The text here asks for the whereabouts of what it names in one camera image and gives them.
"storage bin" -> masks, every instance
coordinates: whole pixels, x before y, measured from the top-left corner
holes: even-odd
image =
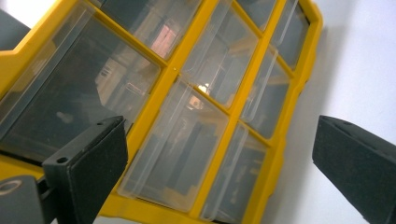
[[[268,49],[245,103],[241,119],[265,138],[271,138],[286,99],[290,78]]]
[[[0,104],[1,150],[34,162],[99,120],[123,115],[128,130],[160,72],[85,4],[43,49],[49,51],[46,61],[31,62]]]
[[[276,0],[237,0],[257,27],[264,31]]]
[[[321,26],[310,0],[57,0],[0,50],[0,177],[123,115],[130,166],[99,216],[260,223]]]
[[[167,59],[190,25],[200,0],[106,0],[101,9]]]
[[[227,122],[223,112],[180,79],[119,194],[190,210]]]
[[[239,123],[201,214],[205,220],[241,223],[266,147]]]
[[[297,65],[308,28],[309,21],[298,1],[286,1],[271,42],[291,69]]]
[[[229,107],[247,70],[258,37],[221,0],[183,66],[182,76]]]

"yellow plastic frame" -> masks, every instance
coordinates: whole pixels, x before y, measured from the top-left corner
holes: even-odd
[[[78,4],[79,0],[58,0],[50,8],[47,14],[28,33],[22,42],[14,49],[0,51],[0,67],[2,68],[2,80],[0,81],[0,99],[13,86],[21,73],[28,67],[41,48],[62,25],[64,19],[70,11]],[[174,50],[171,57],[166,61],[147,48],[133,35],[123,30],[116,22],[111,20],[97,7],[89,4],[94,12],[93,16],[110,27],[115,33],[124,38],[142,54],[157,63],[162,71],[156,81],[151,95],[133,128],[128,132],[127,145],[129,160],[131,163],[136,151],[143,144],[146,135],[149,133],[152,123],[158,115],[161,104],[172,87],[174,80],[179,76],[179,71],[187,60],[194,44],[198,40],[201,32],[205,29],[206,22],[216,7],[216,0],[202,0],[189,29]],[[233,135],[233,130],[239,121],[250,88],[253,85],[256,74],[259,71],[265,51],[269,48],[271,36],[276,28],[276,24],[281,16],[286,0],[277,0],[266,29],[262,32],[250,19],[247,13],[233,0],[232,7],[243,21],[259,38],[259,43],[255,49],[251,62],[247,68],[241,86],[234,97],[230,108],[225,108],[218,104],[206,94],[202,95],[224,111],[229,116],[229,124],[222,136],[219,147],[208,168],[205,180],[199,189],[198,196],[193,208],[189,213],[182,213],[176,210],[159,206],[139,199],[128,199],[117,194],[115,186],[110,196],[107,198],[100,215],[105,217],[121,217],[142,223],[205,223],[199,219],[201,210],[205,204],[206,196],[215,180],[222,158],[226,153],[228,143]],[[305,16],[310,22],[310,26],[305,38],[299,61],[294,70],[291,70],[286,63],[278,57],[278,61],[290,77],[290,87],[282,108],[278,124],[273,137],[265,139],[254,130],[249,131],[267,146],[267,154],[257,182],[249,200],[243,223],[260,223],[262,213],[265,209],[268,197],[274,191],[276,181],[283,163],[283,149],[286,145],[286,133],[289,127],[293,109],[297,98],[304,88],[305,82],[309,79],[315,58],[316,46],[318,44],[323,21],[319,10],[310,0],[299,0],[299,4]],[[43,175],[41,168],[32,164],[11,159],[0,155],[0,179],[5,179],[15,175],[33,175],[39,178]]]

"screw hole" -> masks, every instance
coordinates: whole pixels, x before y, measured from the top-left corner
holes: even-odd
[[[0,185],[0,195],[6,195],[17,189],[22,184],[20,180],[11,180]]]
[[[56,162],[58,162],[58,163],[64,163],[64,162],[67,162],[67,161],[68,161],[68,159],[66,157],[61,157],[58,160],[56,160]]]

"black plastic bracket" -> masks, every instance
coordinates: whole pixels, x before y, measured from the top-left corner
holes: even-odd
[[[38,183],[0,182],[0,223],[93,223],[128,160],[123,117],[92,125],[43,162]]]

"clear plastic panel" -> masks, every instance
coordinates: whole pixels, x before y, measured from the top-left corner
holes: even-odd
[[[207,196],[205,206],[202,210],[201,219],[211,221],[216,218],[225,190],[231,180],[233,170],[247,137],[248,129],[245,126],[238,124],[235,128],[230,144],[228,145],[227,153],[219,168],[215,182]]]
[[[262,168],[266,148],[238,125],[206,199],[201,219],[241,223]]]
[[[179,80],[119,194],[190,210],[227,123],[225,114]]]
[[[246,122],[251,122],[256,115],[257,109],[267,85],[268,78],[271,75],[272,69],[276,62],[277,50],[273,53],[268,49],[262,59],[259,74],[254,80],[253,87],[250,90],[247,101],[245,102],[244,110],[242,111],[241,119]]]
[[[265,30],[276,0],[237,0],[260,30]]]
[[[42,162],[91,124],[118,115],[128,130],[148,98],[160,67],[83,6],[49,41],[54,53],[26,70],[36,69],[27,88],[20,88],[22,76],[1,101],[0,147],[7,153]]]
[[[167,59],[185,34],[201,0],[106,0],[101,9]]]
[[[262,70],[266,71],[266,62],[262,63],[260,68],[260,75],[255,79],[254,87],[250,91],[249,99],[245,105],[242,119],[259,134],[266,138],[271,138],[279,120],[280,112],[282,111],[285,102],[286,93],[289,89],[290,79],[286,75],[283,68],[278,62],[274,63],[271,75],[266,81],[266,85],[262,90],[262,94],[257,94],[256,87],[260,87],[262,82]]]
[[[277,46],[280,56],[282,56],[283,60],[285,60],[292,69],[297,65],[308,28],[309,21],[300,5],[297,4],[292,13],[289,28],[285,33],[283,42]]]
[[[230,7],[230,1],[219,1],[182,75],[219,103],[230,106],[257,43],[257,36]]]
[[[285,6],[283,7],[282,15],[280,16],[279,21],[277,22],[276,29],[271,38],[271,43],[278,47],[282,44],[283,39],[285,38],[285,34],[288,31],[292,14],[294,9],[298,5],[298,0],[287,0]]]

